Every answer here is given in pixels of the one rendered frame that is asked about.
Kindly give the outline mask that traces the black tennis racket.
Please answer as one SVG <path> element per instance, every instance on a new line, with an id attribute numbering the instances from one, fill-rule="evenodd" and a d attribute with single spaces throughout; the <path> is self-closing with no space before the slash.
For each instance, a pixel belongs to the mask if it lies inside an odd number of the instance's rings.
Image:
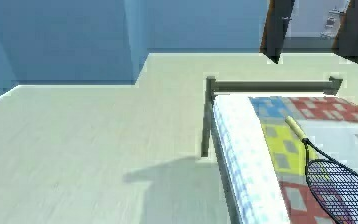
<path id="1" fill-rule="evenodd" d="M 358 173 L 319 149 L 291 116 L 285 122 L 305 149 L 305 181 L 335 224 L 358 224 Z"/>

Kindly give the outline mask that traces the bed with patchwork quilt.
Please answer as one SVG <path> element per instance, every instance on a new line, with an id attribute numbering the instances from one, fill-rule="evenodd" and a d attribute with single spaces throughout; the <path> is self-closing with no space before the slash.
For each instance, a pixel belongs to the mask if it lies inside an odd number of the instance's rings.
<path id="1" fill-rule="evenodd" d="M 358 173 L 358 105 L 341 79 L 206 79 L 201 154 L 216 154 L 231 224 L 335 224 L 305 181 L 293 117 L 319 149 Z"/>

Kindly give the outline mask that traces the dark room door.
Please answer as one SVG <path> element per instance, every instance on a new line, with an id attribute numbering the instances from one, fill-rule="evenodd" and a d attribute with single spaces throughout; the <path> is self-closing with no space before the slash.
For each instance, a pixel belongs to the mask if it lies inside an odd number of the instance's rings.
<path id="1" fill-rule="evenodd" d="M 284 45 L 295 0 L 269 0 L 260 52 L 277 64 Z"/>
<path id="2" fill-rule="evenodd" d="M 358 64 L 358 0 L 349 0 L 332 45 L 332 52 Z"/>

